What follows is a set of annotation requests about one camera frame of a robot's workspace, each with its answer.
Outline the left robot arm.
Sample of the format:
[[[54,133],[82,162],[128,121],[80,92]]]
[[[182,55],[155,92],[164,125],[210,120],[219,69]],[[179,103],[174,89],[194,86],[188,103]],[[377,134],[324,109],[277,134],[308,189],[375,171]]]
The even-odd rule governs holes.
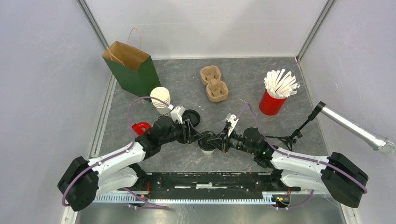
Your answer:
[[[95,197],[109,191],[128,187],[141,190],[147,178],[135,171],[133,164],[154,156],[167,143],[191,144],[202,138],[189,119],[179,122],[162,116],[151,128],[118,150],[96,159],[86,160],[82,156],[73,159],[57,184],[62,193],[61,203],[73,211],[80,211]]]

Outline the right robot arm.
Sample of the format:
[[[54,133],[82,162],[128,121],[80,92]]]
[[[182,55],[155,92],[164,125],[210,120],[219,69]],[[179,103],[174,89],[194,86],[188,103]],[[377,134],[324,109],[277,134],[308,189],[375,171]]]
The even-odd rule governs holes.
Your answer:
[[[226,124],[218,134],[204,132],[199,147],[209,152],[219,149],[226,153],[233,148],[252,154],[259,166],[273,170],[269,183],[275,190],[312,189],[328,193],[351,208],[358,208],[367,193],[368,175],[341,153],[333,152],[330,156],[295,153],[269,144],[258,128],[247,128],[242,135],[229,132],[230,128]]]

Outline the stack of white paper cups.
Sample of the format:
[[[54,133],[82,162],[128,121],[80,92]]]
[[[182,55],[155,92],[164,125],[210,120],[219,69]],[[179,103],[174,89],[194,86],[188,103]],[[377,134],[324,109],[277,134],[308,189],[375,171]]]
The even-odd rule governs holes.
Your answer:
[[[167,114],[170,111],[167,106],[171,101],[168,89],[165,87],[156,87],[151,91],[150,96],[152,97],[151,102],[153,106],[161,115]]]

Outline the single black lid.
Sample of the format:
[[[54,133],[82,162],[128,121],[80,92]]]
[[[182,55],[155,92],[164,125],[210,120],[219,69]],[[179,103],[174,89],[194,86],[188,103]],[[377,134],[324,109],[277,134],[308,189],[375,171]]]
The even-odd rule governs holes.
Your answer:
[[[215,133],[211,131],[204,131],[202,134],[204,136],[203,139],[198,141],[198,146],[200,149],[216,149],[216,147],[208,143],[208,140],[215,136]]]

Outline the single white paper cup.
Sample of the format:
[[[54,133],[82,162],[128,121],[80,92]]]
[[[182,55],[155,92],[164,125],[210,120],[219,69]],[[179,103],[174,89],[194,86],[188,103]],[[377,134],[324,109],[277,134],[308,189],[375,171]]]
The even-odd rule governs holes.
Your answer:
[[[201,149],[201,151],[202,151],[203,154],[205,154],[205,155],[212,155],[213,152],[215,151],[215,149]]]

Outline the stack of black lids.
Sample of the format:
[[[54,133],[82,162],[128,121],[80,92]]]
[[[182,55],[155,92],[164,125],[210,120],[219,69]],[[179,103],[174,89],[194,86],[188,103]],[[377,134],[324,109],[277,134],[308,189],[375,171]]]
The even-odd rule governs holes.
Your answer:
[[[185,110],[182,118],[183,120],[189,119],[193,127],[197,127],[201,121],[199,113],[192,109]]]

